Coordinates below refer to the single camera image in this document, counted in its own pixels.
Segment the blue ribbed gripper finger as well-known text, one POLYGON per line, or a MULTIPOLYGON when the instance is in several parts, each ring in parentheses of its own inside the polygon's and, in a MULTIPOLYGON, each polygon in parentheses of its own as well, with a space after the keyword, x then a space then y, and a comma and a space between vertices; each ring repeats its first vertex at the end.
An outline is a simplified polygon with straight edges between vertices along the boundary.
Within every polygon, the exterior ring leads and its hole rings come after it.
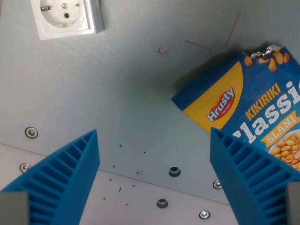
POLYGON ((240 225, 286 225, 285 190, 300 173, 266 151, 212 128, 210 162, 240 225))
POLYGON ((94 129, 45 157, 2 192, 28 194, 32 225, 77 225, 99 166, 94 129))

